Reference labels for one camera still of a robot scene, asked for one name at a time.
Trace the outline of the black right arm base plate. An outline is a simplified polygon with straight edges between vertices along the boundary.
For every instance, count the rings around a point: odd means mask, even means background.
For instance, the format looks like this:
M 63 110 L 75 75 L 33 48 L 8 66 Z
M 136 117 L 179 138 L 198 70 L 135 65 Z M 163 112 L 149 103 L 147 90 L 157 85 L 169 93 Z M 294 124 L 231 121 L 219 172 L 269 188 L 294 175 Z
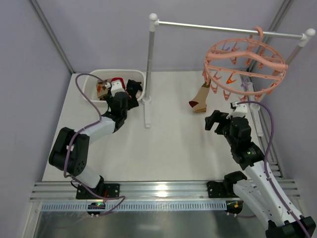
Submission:
M 233 185 L 223 181 L 208 181 L 207 191 L 209 198 L 238 198 L 233 191 Z

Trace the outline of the beige orange argyle sock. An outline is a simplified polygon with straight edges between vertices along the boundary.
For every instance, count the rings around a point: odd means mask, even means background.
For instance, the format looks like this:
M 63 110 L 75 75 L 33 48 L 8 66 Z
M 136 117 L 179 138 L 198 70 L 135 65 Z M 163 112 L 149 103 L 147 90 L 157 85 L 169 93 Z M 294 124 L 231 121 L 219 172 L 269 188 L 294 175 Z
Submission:
M 104 82 L 98 81 L 96 83 L 97 98 L 101 100 L 110 93 L 111 79 L 106 79 Z

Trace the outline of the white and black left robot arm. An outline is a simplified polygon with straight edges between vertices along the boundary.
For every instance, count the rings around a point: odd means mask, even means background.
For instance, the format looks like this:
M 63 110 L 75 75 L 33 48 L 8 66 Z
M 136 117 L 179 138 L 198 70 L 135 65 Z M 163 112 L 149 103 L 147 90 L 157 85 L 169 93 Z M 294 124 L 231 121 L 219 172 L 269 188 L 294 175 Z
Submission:
M 104 178 L 87 165 L 89 146 L 99 138 L 115 133 L 127 119 L 128 110 L 139 105 L 126 92 L 106 96 L 107 111 L 97 122 L 79 130 L 62 128 L 49 155 L 49 164 L 79 182 L 77 199 L 117 198 L 111 195 Z

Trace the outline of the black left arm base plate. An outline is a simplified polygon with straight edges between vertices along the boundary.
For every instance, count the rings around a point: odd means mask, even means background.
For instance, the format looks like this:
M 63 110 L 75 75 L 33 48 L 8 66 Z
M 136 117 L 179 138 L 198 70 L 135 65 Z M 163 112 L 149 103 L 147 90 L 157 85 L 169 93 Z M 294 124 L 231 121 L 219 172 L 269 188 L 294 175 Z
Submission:
M 120 184 L 101 182 L 96 188 L 89 189 L 98 196 L 105 198 L 117 198 L 120 193 Z M 91 194 L 84 186 L 78 185 L 76 199 L 98 199 L 98 197 L 95 197 L 93 194 Z

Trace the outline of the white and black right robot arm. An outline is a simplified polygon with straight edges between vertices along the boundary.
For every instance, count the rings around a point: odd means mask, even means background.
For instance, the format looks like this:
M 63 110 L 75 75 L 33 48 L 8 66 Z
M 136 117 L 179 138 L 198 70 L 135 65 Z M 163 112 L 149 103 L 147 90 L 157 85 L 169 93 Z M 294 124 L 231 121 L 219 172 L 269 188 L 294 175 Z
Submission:
M 262 223 L 267 238 L 312 237 L 315 221 L 305 217 L 280 187 L 264 153 L 252 141 L 248 120 L 215 110 L 205 118 L 205 129 L 211 130 L 214 123 L 218 124 L 216 134 L 225 137 L 234 161 L 241 167 L 224 176 L 226 192 L 248 205 Z

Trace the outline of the pink round clip hanger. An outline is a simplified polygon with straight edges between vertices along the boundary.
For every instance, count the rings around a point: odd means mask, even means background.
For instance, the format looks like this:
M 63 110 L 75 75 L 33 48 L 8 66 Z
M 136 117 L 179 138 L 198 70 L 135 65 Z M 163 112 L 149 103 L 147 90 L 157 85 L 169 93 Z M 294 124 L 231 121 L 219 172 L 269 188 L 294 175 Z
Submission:
M 270 94 L 273 89 L 281 84 L 288 69 L 288 64 L 273 47 L 263 43 L 264 32 L 261 27 L 256 26 L 254 30 L 259 34 L 255 39 L 252 35 L 245 38 L 230 38 L 220 41 L 207 51 L 204 59 L 204 69 L 202 76 L 205 83 L 211 87 L 214 93 L 218 88 L 223 90 L 225 100 L 231 94 L 241 95 L 240 101 L 246 101 L 248 97 L 253 97 L 255 101 L 265 94 Z M 233 65 L 243 63 L 250 67 L 254 63 L 259 72 L 248 72 L 245 69 L 233 69 L 221 66 L 221 62 L 230 62 Z M 241 76 L 245 79 L 267 80 L 269 85 L 255 92 L 247 89 L 245 82 L 241 89 L 237 89 L 236 79 L 233 76 Z

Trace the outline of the beige striped ribbed sock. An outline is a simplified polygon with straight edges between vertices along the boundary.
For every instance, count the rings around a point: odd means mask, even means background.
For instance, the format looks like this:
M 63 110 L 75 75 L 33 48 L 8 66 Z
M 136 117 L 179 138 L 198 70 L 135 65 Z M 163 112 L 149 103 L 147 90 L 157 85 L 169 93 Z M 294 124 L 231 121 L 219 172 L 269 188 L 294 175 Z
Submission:
M 206 82 L 200 87 L 196 96 L 189 101 L 189 105 L 194 113 L 204 113 L 207 111 L 206 99 L 210 92 L 210 84 Z

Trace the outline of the navy sock red toe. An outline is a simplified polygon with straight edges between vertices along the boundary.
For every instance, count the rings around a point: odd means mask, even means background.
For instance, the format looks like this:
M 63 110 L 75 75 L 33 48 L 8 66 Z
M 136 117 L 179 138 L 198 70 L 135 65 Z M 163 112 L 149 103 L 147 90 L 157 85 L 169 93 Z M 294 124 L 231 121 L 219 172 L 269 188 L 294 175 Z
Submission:
M 126 91 L 131 98 L 139 99 L 143 93 L 141 82 L 129 79 L 126 84 Z

